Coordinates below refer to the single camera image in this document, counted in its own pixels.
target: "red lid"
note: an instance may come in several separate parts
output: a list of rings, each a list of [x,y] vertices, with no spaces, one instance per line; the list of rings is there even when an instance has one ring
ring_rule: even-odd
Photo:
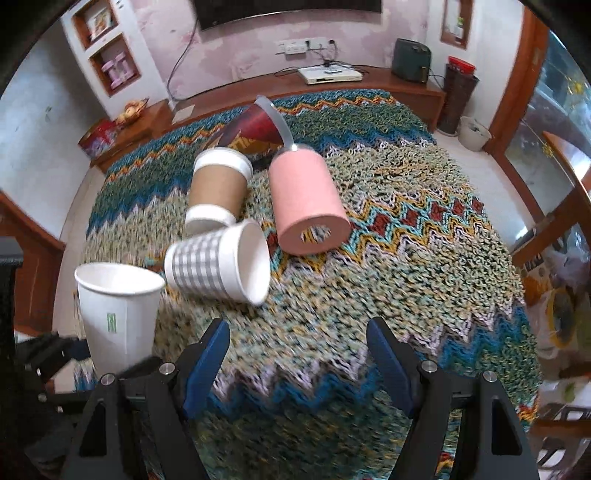
[[[472,65],[472,63],[468,63],[466,61],[458,59],[457,57],[450,56],[448,57],[448,61],[450,64],[456,66],[462,73],[471,74],[474,73],[474,71],[476,70],[476,67]]]

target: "fruit bowl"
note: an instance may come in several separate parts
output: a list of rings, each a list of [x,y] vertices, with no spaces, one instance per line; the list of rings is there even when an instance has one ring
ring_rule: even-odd
[[[148,105],[148,99],[143,100],[132,100],[125,104],[125,109],[115,119],[115,123],[118,127],[127,127],[134,123],[142,115],[144,109]]]

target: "screw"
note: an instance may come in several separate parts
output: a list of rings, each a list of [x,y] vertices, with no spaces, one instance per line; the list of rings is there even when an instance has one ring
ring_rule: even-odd
[[[485,379],[487,382],[490,382],[490,383],[494,383],[494,382],[496,382],[496,379],[498,378],[498,377],[496,376],[496,373],[494,373],[494,372],[493,372],[493,371],[491,371],[491,370],[487,370],[486,372],[484,372],[484,373],[482,374],[482,376],[484,377],[484,379]]]
[[[424,360],[421,363],[421,368],[423,370],[425,370],[425,372],[428,372],[430,374],[432,374],[433,372],[436,372],[438,369],[437,364],[431,360]]]
[[[163,375],[170,375],[174,372],[175,366],[170,362],[166,362],[165,364],[160,365],[158,371]]]
[[[111,385],[115,381],[115,376],[113,374],[105,374],[100,379],[100,383],[104,386]]]

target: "white wall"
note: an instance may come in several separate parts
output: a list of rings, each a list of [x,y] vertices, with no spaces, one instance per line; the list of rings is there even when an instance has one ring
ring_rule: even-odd
[[[160,78],[144,36],[139,31],[138,21],[135,18],[135,12],[129,0],[117,0],[116,4],[113,5],[113,13],[118,19],[118,24],[86,49],[80,41],[72,17],[80,8],[88,4],[88,2],[89,0],[80,0],[75,6],[70,8],[62,16],[61,24],[69,41],[70,48],[77,59],[78,67],[86,76],[88,84],[93,89],[98,101],[105,108],[108,116],[114,120],[125,109],[125,104],[131,100],[147,98],[148,106],[151,106],[160,100],[168,99],[166,87],[162,78]],[[121,35],[125,38],[129,52],[141,76],[136,77],[124,88],[110,95],[105,91],[89,59],[97,53],[101,53],[103,61],[114,60],[115,56],[122,49],[122,43],[117,40]]]
[[[0,99],[0,188],[56,238],[90,163],[78,140],[104,116],[54,24]]]
[[[440,41],[443,9],[444,0],[431,0],[426,40],[433,56],[431,68],[436,75],[445,75],[450,55],[476,66],[480,82],[465,115],[474,116],[488,127],[513,70],[521,36],[523,4],[519,0],[474,0],[466,50]]]

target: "pink cup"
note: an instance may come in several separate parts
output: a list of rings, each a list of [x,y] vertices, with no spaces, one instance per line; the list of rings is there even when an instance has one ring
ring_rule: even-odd
[[[324,158],[305,145],[280,151],[269,168],[271,199],[281,249],[292,255],[313,255],[338,247],[351,225]],[[325,226],[330,235],[307,243],[302,233]]]

